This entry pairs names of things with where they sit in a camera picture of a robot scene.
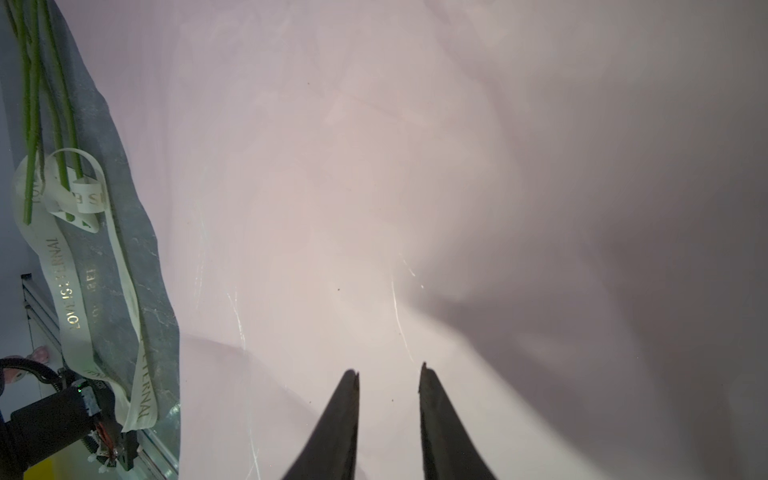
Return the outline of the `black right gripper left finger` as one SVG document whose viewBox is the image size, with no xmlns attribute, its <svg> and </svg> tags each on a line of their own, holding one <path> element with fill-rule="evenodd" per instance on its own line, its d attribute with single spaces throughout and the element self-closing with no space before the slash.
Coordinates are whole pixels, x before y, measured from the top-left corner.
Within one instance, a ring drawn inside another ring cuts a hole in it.
<svg viewBox="0 0 768 480">
<path fill-rule="evenodd" d="M 347 370 L 284 479 L 353 480 L 356 472 L 359 407 L 359 374 Z"/>
</svg>

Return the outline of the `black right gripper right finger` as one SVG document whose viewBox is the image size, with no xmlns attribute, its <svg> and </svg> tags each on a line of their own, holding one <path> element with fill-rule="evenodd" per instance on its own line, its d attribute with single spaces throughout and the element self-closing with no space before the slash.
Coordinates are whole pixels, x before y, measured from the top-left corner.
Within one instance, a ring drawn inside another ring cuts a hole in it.
<svg viewBox="0 0 768 480">
<path fill-rule="evenodd" d="M 426 363 L 419 379 L 425 479 L 495 479 L 472 443 L 439 377 Z"/>
</svg>

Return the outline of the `pink purple wrapping paper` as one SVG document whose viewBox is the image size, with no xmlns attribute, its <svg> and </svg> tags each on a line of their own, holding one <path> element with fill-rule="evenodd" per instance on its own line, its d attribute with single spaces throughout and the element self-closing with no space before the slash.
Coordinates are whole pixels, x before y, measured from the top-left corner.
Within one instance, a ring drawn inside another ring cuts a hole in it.
<svg viewBox="0 0 768 480">
<path fill-rule="evenodd" d="M 184 479 L 278 479 L 346 370 L 422 475 L 767 475 L 763 1 L 63 1 L 180 330 Z"/>
</svg>

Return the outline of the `white fake rose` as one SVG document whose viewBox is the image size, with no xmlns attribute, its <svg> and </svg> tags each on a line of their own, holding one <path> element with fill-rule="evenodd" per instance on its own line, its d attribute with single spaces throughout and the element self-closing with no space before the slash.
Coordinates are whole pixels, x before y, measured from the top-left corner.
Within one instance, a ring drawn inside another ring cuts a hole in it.
<svg viewBox="0 0 768 480">
<path fill-rule="evenodd" d="M 11 33 L 19 49 L 22 77 L 22 132 L 26 163 L 22 168 L 22 221 L 33 220 L 35 195 L 46 185 L 46 155 L 40 111 L 44 97 L 52 126 L 54 181 L 61 199 L 75 200 L 75 189 L 86 181 L 73 104 L 64 73 L 57 35 L 48 1 L 3 1 Z"/>
</svg>

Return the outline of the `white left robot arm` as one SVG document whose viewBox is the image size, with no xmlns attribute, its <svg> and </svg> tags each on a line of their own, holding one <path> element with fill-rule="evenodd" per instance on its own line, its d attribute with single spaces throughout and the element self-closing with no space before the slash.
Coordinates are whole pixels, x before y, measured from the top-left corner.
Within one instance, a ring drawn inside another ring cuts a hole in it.
<svg viewBox="0 0 768 480">
<path fill-rule="evenodd" d="M 54 393 L 1 420 L 1 477 L 21 479 L 31 467 L 81 442 L 106 468 L 130 471 L 138 457 L 134 431 L 116 418 L 116 397 L 101 381 L 72 370 L 57 371 L 24 357 L 1 360 L 1 384 L 14 371 L 28 373 Z"/>
</svg>

